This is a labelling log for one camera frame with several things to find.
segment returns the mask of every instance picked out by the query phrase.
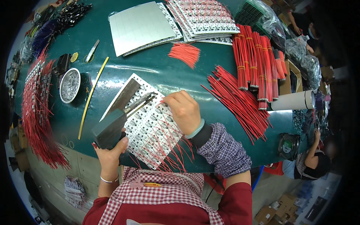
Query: hand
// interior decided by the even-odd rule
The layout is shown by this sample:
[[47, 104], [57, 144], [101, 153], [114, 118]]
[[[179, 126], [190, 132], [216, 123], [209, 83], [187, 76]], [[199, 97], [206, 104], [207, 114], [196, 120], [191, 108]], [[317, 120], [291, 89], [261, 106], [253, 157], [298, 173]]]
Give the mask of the hand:
[[294, 26], [294, 30], [298, 35], [301, 35], [300, 28], [298, 26]]
[[101, 164], [101, 177], [107, 181], [114, 181], [116, 180], [118, 173], [117, 168], [119, 166], [119, 156], [121, 153], [124, 153], [129, 139], [124, 137], [121, 139], [116, 146], [111, 149], [101, 149], [94, 146], [95, 152], [98, 155], [100, 164]]
[[320, 130], [318, 130], [317, 128], [315, 128], [315, 141], [319, 142], [320, 141]]
[[172, 117], [185, 135], [190, 135], [201, 122], [199, 104], [184, 90], [164, 97], [170, 106]]

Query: worker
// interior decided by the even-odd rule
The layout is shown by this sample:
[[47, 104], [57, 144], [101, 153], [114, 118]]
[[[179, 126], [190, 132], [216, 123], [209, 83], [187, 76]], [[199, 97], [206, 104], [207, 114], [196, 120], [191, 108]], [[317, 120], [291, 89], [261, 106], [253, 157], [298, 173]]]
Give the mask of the worker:
[[171, 93], [163, 99], [180, 130], [192, 137], [197, 153], [227, 179], [219, 209], [201, 200], [202, 174], [124, 167], [123, 182], [119, 185], [118, 158], [129, 141], [124, 137], [112, 150], [94, 147], [101, 164], [101, 180], [98, 198], [82, 224], [251, 224], [252, 162], [242, 144], [226, 132], [223, 124], [203, 123], [198, 103], [186, 91]]
[[317, 180], [327, 174], [331, 169], [332, 159], [338, 153], [338, 148], [330, 138], [324, 144], [324, 151], [318, 149], [320, 131], [315, 129], [315, 141], [306, 154], [301, 153], [295, 161], [284, 160], [283, 172], [293, 179]]
[[309, 36], [310, 39], [307, 41], [306, 48], [309, 52], [314, 53], [314, 49], [319, 44], [318, 40], [321, 38], [319, 31], [315, 29], [314, 24], [304, 14], [288, 12], [288, 15], [291, 22], [289, 27], [296, 35]]

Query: led module sheet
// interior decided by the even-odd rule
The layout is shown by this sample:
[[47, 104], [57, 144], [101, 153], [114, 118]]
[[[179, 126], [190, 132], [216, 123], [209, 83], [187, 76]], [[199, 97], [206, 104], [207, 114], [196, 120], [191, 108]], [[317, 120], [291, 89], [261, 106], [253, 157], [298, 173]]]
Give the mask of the led module sheet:
[[109, 17], [116, 56], [175, 36], [156, 2], [134, 6]]
[[127, 119], [124, 125], [129, 138], [127, 151], [143, 161], [149, 168], [155, 170], [161, 164], [158, 158], [164, 159], [165, 155], [170, 153], [183, 136], [172, 119], [169, 106], [160, 104], [156, 107], [164, 95], [133, 73], [110, 103], [101, 120], [132, 78], [141, 86], [127, 105], [132, 104], [149, 92], [155, 92], [158, 95]]

